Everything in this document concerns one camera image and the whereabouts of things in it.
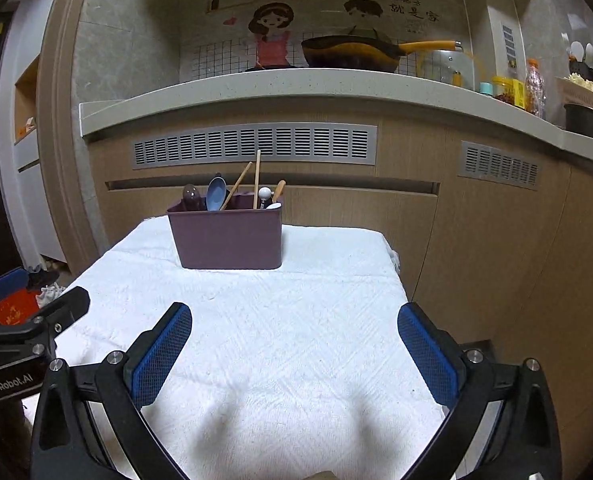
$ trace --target storage box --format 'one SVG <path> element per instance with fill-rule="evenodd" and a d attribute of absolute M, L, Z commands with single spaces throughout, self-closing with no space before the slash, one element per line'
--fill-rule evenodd
<path fill-rule="evenodd" d="M 186 269 L 276 269 L 281 266 L 281 209 L 252 209 L 254 194 L 235 194 L 224 211 L 185 211 L 168 219 Z"/>

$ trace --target blue gripper pad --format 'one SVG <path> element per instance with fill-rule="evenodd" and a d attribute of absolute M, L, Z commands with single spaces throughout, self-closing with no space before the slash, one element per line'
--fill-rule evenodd
<path fill-rule="evenodd" d="M 420 321 L 419 316 L 424 317 L 423 312 L 414 313 L 413 307 L 420 311 L 417 305 L 411 303 L 401 307 L 398 319 L 399 335 L 434 400 L 452 409 L 459 391 L 457 372 L 441 351 L 436 338 L 429 334 Z M 438 333 L 433 325 L 431 329 Z"/>
<path fill-rule="evenodd" d="M 191 332 L 189 307 L 173 303 L 153 329 L 132 343 L 123 380 L 137 409 L 154 402 Z"/>
<path fill-rule="evenodd" d="M 0 276 L 0 301 L 28 286 L 30 276 L 23 267 L 17 267 Z"/>

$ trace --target white countertop edge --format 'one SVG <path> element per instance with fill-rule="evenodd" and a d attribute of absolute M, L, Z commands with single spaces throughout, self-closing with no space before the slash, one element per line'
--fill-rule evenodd
<path fill-rule="evenodd" d="M 118 102 L 82 118 L 81 136 L 169 110 L 279 96 L 354 97 L 439 108 L 501 124 L 593 160 L 592 138 L 561 130 L 489 96 L 429 79 L 334 68 L 243 72 L 169 86 Z"/>

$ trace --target textured blue pad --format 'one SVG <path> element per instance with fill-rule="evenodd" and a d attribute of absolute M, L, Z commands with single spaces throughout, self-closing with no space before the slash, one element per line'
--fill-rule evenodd
<path fill-rule="evenodd" d="M 30 276 L 22 267 L 17 267 L 0 276 L 0 301 L 28 286 Z"/>
<path fill-rule="evenodd" d="M 139 410 L 154 402 L 191 332 L 192 313 L 183 304 L 132 371 L 130 391 Z"/>
<path fill-rule="evenodd" d="M 456 371 L 407 304 L 399 312 L 399 335 L 434 400 L 452 409 L 458 396 Z"/>

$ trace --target wooden shelf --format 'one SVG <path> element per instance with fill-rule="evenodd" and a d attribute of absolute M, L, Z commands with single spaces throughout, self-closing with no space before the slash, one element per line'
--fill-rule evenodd
<path fill-rule="evenodd" d="M 19 142 L 27 134 L 25 124 L 30 117 L 36 117 L 36 80 L 38 59 L 30 63 L 14 85 L 14 141 Z"/>

